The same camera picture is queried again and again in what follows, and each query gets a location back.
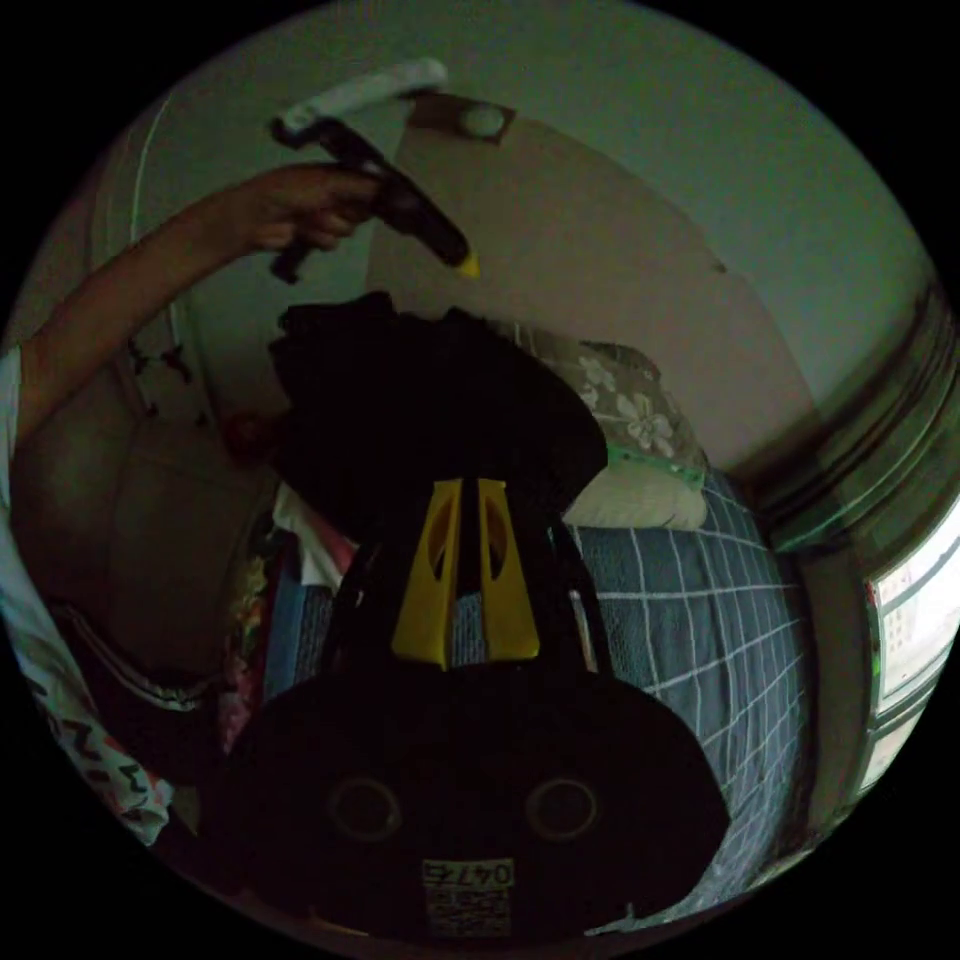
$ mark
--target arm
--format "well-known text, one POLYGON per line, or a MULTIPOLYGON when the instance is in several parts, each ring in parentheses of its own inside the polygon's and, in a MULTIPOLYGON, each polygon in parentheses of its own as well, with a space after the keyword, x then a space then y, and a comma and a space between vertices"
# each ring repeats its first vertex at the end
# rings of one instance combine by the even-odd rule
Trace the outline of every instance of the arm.
POLYGON ((185 290, 297 236, 335 249, 377 188, 336 168, 281 168, 206 197, 101 267, 22 345, 17 446, 185 290))

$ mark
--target printed number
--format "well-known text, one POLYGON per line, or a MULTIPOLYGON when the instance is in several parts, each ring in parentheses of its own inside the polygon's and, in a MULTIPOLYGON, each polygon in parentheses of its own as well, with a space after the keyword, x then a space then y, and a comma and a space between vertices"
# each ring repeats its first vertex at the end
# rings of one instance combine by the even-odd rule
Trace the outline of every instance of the printed number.
POLYGON ((513 886, 512 860, 424 860, 427 886, 485 889, 513 886))

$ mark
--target label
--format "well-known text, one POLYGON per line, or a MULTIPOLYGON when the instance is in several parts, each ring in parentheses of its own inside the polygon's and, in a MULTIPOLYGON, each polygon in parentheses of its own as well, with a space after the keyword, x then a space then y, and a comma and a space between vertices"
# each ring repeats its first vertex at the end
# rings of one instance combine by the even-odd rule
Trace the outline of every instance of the label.
POLYGON ((509 937, 512 859, 424 860, 427 918, 435 937, 509 937))

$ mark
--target yellow tip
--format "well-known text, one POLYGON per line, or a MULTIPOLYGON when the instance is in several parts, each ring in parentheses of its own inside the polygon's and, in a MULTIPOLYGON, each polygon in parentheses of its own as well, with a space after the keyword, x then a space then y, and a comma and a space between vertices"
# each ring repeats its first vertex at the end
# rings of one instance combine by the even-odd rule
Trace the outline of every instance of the yellow tip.
POLYGON ((469 277, 471 280, 476 280, 480 276, 480 261, 477 260, 475 254, 470 253, 467 255, 467 259, 457 267, 457 273, 461 277, 469 277))

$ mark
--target pillow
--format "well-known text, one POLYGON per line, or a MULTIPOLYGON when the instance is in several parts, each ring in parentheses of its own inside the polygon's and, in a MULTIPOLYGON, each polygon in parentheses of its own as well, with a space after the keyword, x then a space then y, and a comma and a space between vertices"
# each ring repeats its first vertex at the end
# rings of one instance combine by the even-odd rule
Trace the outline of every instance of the pillow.
POLYGON ((584 487, 564 520, 577 527, 697 530, 707 519, 703 494, 648 463, 620 460, 584 487))
POLYGON ((693 428, 639 350, 487 321, 577 391, 607 439, 611 462, 647 464, 702 490, 709 464, 693 428))

